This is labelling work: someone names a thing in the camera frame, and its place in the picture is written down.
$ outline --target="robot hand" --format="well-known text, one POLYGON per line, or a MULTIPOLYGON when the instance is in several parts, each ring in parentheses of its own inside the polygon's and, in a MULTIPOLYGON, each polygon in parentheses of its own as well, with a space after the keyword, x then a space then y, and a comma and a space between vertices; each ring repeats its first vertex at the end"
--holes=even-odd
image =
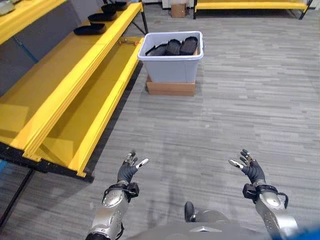
POLYGON ((243 149, 240 160, 245 165, 234 160, 229 160, 229 163, 239 168, 251 181, 250 184, 245 184, 242 190, 243 196, 247 199, 252 199, 255 204, 255 209, 262 217, 265 227, 269 234, 276 239, 286 239, 298 231, 296 220, 288 215, 286 210, 289 198, 285 193, 271 185, 266 184, 265 174, 250 152, 243 149), (285 201, 282 202, 278 195, 285 196, 285 201))
POLYGON ((86 240, 117 240, 124 227, 122 219, 128 210, 131 198, 139 195, 137 183, 131 183, 134 174, 149 161, 148 158, 136 164, 136 153, 129 153, 117 174, 117 184, 109 186, 102 198, 86 240))
POLYGON ((146 158, 142 160, 139 164, 135 165, 138 161, 138 158, 135 156, 136 153, 134 151, 126 156, 118 172, 118 183, 124 183, 126 185, 129 184, 131 182, 132 177, 139 170, 139 168, 146 165, 149 161, 149 159, 146 158))
POLYGON ((243 161, 245 165, 234 160, 229 160, 229 163, 232 166, 241 169, 241 171, 249 177, 253 186, 256 187, 261 184, 266 184, 264 171, 258 164, 257 160, 251 156, 251 153, 242 149, 241 155, 245 157, 240 157, 240 160, 243 161))

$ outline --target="white plastic bin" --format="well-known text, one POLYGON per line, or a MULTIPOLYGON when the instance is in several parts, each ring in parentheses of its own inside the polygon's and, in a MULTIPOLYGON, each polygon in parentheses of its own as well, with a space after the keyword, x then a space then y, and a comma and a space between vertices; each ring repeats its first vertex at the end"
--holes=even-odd
POLYGON ((146 71, 155 83, 194 83, 198 62, 204 56, 204 42, 200 31, 176 31, 148 33, 138 53, 146 71), (188 37, 198 39, 197 55, 182 56, 146 56, 153 46, 167 43, 171 39, 183 41, 188 37))

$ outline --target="black object in bin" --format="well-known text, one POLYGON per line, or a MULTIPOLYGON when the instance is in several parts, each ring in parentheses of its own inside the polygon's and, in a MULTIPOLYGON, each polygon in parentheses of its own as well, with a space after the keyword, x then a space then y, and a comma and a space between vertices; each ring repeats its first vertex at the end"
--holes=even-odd
POLYGON ((198 39, 195 36, 187 37, 180 48, 180 55, 193 55, 198 46, 198 39))
POLYGON ((153 46, 150 50, 148 50, 145 55, 146 56, 165 56, 167 52, 167 44, 161 44, 159 46, 153 46))
POLYGON ((166 46, 167 56, 178 56, 180 55, 181 42, 177 39, 171 39, 166 46))

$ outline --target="black glove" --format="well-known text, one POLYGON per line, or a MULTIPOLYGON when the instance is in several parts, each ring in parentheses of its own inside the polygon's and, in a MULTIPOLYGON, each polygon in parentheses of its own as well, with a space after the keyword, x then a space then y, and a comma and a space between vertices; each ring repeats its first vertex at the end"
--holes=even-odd
POLYGON ((229 160, 229 163, 232 166, 241 169, 241 171, 248 176, 252 184, 259 181, 265 183, 266 179, 264 171, 258 164, 257 160, 252 158, 251 153, 245 149, 242 149, 241 155, 244 156, 244 158, 241 156, 240 160, 243 161, 245 165, 234 160, 229 160))
POLYGON ((123 164, 118 172, 118 182, 124 181, 125 184, 129 184, 131 182, 132 177, 139 170, 139 168, 143 167, 149 161, 149 159, 146 158, 142 160, 139 164, 135 165, 138 161, 138 158, 135 157, 135 155, 135 152, 131 152, 123 161, 123 164))

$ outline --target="black shelf leg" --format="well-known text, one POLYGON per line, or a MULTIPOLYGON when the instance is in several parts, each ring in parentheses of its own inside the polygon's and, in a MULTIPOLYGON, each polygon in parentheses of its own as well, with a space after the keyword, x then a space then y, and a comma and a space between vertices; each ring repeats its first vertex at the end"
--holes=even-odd
POLYGON ((304 16, 306 15, 311 3, 312 3, 313 0, 309 0, 308 4, 307 4, 307 7, 306 7, 306 10, 304 12, 302 12, 302 14, 300 15, 299 17, 299 20, 302 20, 304 18, 304 16))
POLYGON ((18 200, 18 198, 22 194, 22 192, 25 190, 26 186, 28 185, 28 182, 30 181, 30 179, 32 178, 34 173, 35 173, 35 171, 33 169, 29 169, 28 173, 26 174, 26 176, 22 180, 18 190, 15 192, 13 198, 9 202, 9 205, 6 207, 4 214, 1 216, 1 219, 0 219, 0 232, 4 228, 8 218, 10 216, 11 210, 14 208, 14 206, 16 204, 16 201, 18 200))
POLYGON ((194 20, 197 18, 197 12, 196 12, 197 3, 198 3, 197 0, 193 0, 193 19, 194 20))
POLYGON ((136 28, 139 29, 139 31, 143 33, 143 35, 146 35, 146 34, 147 34, 147 33, 146 33, 141 27, 139 27, 139 25, 136 24, 134 21, 132 21, 131 23, 132 23, 133 25, 135 25, 136 28))
POLYGON ((147 20, 146 20, 146 15, 145 15, 145 11, 144 10, 141 12, 141 16, 142 16, 144 31, 145 31, 146 34, 148 34, 149 30, 148 30, 147 20))

